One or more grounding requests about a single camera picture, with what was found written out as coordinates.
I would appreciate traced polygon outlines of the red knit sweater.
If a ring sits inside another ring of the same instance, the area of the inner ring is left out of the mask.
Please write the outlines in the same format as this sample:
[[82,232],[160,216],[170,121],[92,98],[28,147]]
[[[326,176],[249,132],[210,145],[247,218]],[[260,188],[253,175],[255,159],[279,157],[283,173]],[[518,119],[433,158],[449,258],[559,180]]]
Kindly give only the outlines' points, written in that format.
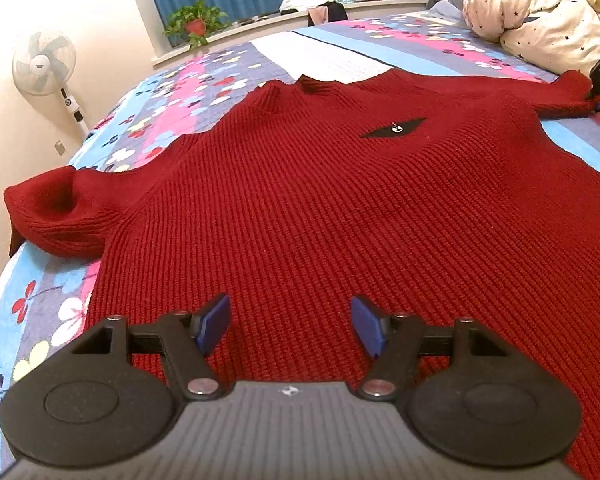
[[569,461],[600,479],[600,173],[541,125],[596,105],[577,72],[272,80],[144,166],[6,188],[12,244],[99,261],[88,324],[224,292],[226,382],[360,379],[357,294],[434,323],[470,316],[577,395]]

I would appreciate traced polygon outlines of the cream star-print duvet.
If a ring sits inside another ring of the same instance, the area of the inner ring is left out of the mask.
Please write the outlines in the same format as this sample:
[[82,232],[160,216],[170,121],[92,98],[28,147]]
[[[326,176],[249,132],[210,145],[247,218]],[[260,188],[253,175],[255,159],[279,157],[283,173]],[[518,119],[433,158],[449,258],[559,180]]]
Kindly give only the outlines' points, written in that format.
[[477,36],[553,74],[600,60],[600,0],[463,0],[462,13]]

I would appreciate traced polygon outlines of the floral striped bed sheet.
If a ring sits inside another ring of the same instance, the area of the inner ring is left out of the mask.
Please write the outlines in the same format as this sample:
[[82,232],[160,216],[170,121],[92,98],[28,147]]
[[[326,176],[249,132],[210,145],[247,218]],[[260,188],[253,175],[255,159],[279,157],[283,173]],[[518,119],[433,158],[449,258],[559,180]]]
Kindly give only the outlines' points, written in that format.
[[[302,75],[321,80],[364,79],[389,66],[423,75],[463,75],[550,80],[550,73],[477,38],[432,12],[359,18],[268,35],[201,55],[140,82],[96,127],[72,159],[114,177],[139,176],[180,136],[198,140],[249,92],[277,79],[290,84]],[[539,298],[515,310],[498,306],[467,269],[449,258],[423,254],[425,274],[388,260],[390,240],[361,235],[363,267],[338,263],[329,281],[324,266],[294,278],[253,257],[240,267],[250,272],[248,288],[259,294],[250,304],[242,290],[230,296],[232,324],[212,362],[225,375],[248,377],[254,359],[244,352],[247,316],[260,313],[268,330],[257,343],[265,361],[291,356],[280,378],[355,380],[365,364],[363,350],[344,322],[356,292],[382,298],[387,308],[413,306],[431,321],[445,321],[454,308],[442,298],[460,297],[457,309],[470,311],[506,333],[532,356],[568,376],[584,402],[584,426],[570,454],[571,465],[600,479],[600,292],[580,292],[559,302],[559,286],[541,285]],[[0,278],[0,406],[12,382],[33,370],[97,320],[88,303],[98,283],[95,259],[61,259],[27,244],[9,260]],[[12,463],[0,430],[0,474]]]

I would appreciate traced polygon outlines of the white standing fan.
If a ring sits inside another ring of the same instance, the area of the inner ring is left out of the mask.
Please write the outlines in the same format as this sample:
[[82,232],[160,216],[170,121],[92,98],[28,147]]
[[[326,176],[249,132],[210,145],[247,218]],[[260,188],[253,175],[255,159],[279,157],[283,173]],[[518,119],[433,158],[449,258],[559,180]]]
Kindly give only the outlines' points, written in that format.
[[27,47],[12,57],[12,79],[17,89],[29,96],[58,93],[86,140],[90,128],[79,102],[68,89],[68,81],[75,68],[76,48],[70,39],[62,35],[35,32]]

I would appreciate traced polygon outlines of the potted green plant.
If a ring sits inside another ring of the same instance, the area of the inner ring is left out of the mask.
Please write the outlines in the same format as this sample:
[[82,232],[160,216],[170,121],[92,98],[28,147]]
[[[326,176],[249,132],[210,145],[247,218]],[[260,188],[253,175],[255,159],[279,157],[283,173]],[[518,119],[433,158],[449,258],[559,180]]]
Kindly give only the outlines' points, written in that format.
[[204,0],[197,0],[169,15],[163,35],[172,44],[186,44],[194,50],[206,46],[210,35],[222,32],[229,24],[227,14],[218,6],[208,6]]

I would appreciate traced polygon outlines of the wall outlet low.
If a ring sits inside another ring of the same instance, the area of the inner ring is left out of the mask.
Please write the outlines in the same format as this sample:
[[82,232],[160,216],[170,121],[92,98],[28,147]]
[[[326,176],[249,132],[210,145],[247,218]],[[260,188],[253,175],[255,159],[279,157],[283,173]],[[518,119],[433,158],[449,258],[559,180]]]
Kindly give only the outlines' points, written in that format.
[[58,140],[55,144],[54,144],[54,148],[57,152],[58,155],[62,156],[63,154],[65,154],[66,152],[66,148],[65,145],[61,142],[61,140]]

